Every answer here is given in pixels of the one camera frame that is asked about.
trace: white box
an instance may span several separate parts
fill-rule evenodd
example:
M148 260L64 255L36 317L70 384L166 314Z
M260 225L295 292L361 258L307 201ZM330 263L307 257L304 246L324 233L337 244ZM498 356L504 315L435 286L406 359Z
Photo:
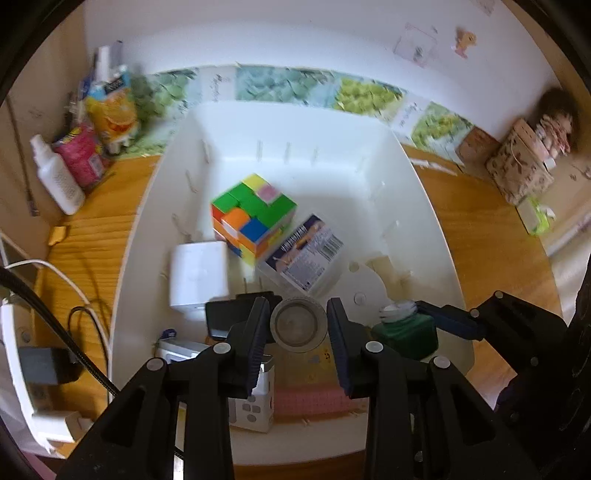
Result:
M257 270L287 297L317 297L330 290L344 269L343 237L323 215L309 215L276 249L257 263Z
M170 364L195 358L207 348L209 348L209 345L205 345L204 343L167 338L158 341L156 356L159 356L166 363Z
M177 245L170 263L170 306L182 313L201 309L208 301L227 300L226 242Z

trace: white storage box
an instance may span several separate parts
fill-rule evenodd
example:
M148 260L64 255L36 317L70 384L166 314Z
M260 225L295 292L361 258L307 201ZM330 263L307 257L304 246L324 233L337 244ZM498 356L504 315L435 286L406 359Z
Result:
M168 306L171 250L184 231L213 240L209 202L257 173L298 204L293 225L319 210L349 258L389 256L404 297L464 307L456 270L429 199L400 143L375 118L256 102L204 103L189 112L160 160L129 237L111 335L118 387L150 358L166 328L202 342L205 322ZM182 227L174 227L175 219ZM251 267L229 257L230 295L259 291ZM439 332L439 354L462 371L472 343ZM363 450L367 416L275 423L266 435L232 429L237 465L305 462Z

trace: white cable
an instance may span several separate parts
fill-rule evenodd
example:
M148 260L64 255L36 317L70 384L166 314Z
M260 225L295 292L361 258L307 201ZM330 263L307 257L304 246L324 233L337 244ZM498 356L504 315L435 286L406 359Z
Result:
M111 345L109 343L109 336L107 335L107 333L105 331L105 327L104 327L103 323L99 320L96 312L92 309L92 306L90 305L90 302L88 301L88 298L86 297L86 295L84 295L82 290L80 288L78 288L78 285L76 285L74 282L72 282L72 280L70 280L65 273L63 273L55 265L50 264L49 262L46 262L45 260L39 260L39 259L22 260L20 262L15 262L13 264L7 265L4 268L6 268L7 270L10 270L11 268L20 267L22 265L31 265L31 264L43 265L47 268L50 268L62 280L64 280L70 287L72 287L76 291L78 296L81 298L82 302L84 302L84 306L88 309L88 311L90 312L90 314L92 315L93 319L95 320L95 322L97 324L100 337L102 338L103 342L105 343L105 347L107 349L107 355L109 357L108 362L110 363L111 362Z
M2 259L2 265L8 265L8 256L6 255L6 248L4 247L4 239L0 235L0 258Z

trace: white bottle cap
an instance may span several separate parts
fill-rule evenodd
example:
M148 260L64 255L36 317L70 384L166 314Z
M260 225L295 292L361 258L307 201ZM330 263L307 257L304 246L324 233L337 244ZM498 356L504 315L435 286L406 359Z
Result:
M417 304L412 300L393 301L379 311L382 323L394 323L404 320L417 312Z
M33 159L35 159L35 163L39 167L46 165L55 155L41 135L35 135L31 138L31 146L33 148Z
M99 47L96 56L95 81L108 82L111 79L111 46Z

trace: wooden table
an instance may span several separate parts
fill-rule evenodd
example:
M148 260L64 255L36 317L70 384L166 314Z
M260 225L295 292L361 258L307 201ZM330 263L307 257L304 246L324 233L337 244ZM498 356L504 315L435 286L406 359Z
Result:
M550 263L540 241L529 236L514 207L494 185L462 174L453 164L413 148L411 158L439 161L458 172L452 176L418 168L417 173L437 213L452 253L468 308L503 290L561 314ZM69 236L51 249L48 260L64 271L96 305L108 326L125 247L136 210L157 163L157 157L122 160L92 192L85 205L68 217ZM80 299L52 272L37 284L41 298L65 324ZM73 323L75 339L90 358L104 366L95 330L86 318ZM42 321L35 323L40 345L59 345ZM486 343L475 344L476 363L468 379L494 405L499 391L514 376L512 369ZM55 408L78 410L96 418L106 406L104 389L85 372L72 383L53 389ZM68 454L71 446L61 450ZM238 478L295 479L361 477L363 453L298 466L237 467Z

